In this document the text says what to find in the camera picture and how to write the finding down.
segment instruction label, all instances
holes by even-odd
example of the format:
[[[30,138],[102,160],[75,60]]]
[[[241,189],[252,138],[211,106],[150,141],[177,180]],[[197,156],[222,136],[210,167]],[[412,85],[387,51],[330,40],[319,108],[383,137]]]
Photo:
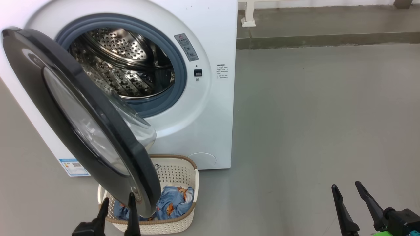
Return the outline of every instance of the instruction label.
[[[225,64],[217,64],[216,67],[216,78],[218,79],[227,79],[228,78],[229,67]]]
[[[77,159],[59,159],[69,176],[90,176]]]
[[[184,50],[184,53],[189,61],[198,60],[197,53],[195,52],[191,42],[188,40],[185,34],[177,34],[174,37],[178,41],[182,50]]]

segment concrete floor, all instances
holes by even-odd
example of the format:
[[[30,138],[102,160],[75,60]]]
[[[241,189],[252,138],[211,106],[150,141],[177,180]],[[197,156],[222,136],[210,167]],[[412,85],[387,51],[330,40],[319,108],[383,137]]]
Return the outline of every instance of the concrete floor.
[[[337,236],[332,184],[370,235],[356,180],[420,214],[418,60],[420,45],[238,51],[232,168],[200,172],[179,235]],[[96,181],[66,175],[2,83],[0,108],[0,235],[70,235],[97,214]]]

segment wall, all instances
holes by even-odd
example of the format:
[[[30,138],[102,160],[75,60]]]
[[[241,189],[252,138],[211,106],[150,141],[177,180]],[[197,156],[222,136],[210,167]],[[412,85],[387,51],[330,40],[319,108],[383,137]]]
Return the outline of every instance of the wall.
[[[273,2],[256,2],[255,9],[259,8],[299,8],[324,6],[357,6],[357,5],[392,5],[394,0],[283,0]],[[239,9],[245,9],[245,3],[239,3]]]

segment blue fabric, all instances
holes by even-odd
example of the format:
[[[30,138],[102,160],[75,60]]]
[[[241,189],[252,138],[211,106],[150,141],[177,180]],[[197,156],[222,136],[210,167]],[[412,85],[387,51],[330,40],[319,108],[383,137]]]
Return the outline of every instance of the blue fabric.
[[[149,218],[139,216],[139,221],[153,220],[155,217],[158,220],[174,219],[185,214],[192,206],[194,189],[188,187],[185,194],[183,191],[185,189],[181,187],[165,186],[160,199],[156,203],[156,212]],[[120,220],[128,220],[130,210],[118,200],[115,200],[114,215]]]
[[[188,187],[187,191],[194,195],[192,187]],[[168,207],[173,205],[173,211],[169,212]],[[184,194],[179,192],[177,187],[166,186],[156,203],[156,217],[159,220],[174,219],[185,214],[192,205],[192,200],[185,202]]]

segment laundry basket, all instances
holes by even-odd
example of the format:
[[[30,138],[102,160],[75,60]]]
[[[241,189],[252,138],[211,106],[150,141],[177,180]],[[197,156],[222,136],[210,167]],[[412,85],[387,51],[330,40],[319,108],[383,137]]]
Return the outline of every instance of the laundry basket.
[[[139,221],[141,234],[169,234],[182,232],[191,225],[194,217],[194,208],[197,202],[199,182],[197,166],[191,159],[185,156],[151,155],[150,157],[153,164],[155,164],[155,167],[157,167],[156,172],[159,176],[161,190],[163,190],[165,186],[181,186],[183,188],[191,186],[194,188],[194,199],[189,211],[181,217],[169,220]],[[113,198],[102,188],[102,186],[99,185],[99,207],[101,207],[102,200],[106,197],[109,198],[109,208],[106,220],[124,232],[127,229],[128,221],[119,220],[116,216],[114,216],[113,211],[115,198]]]

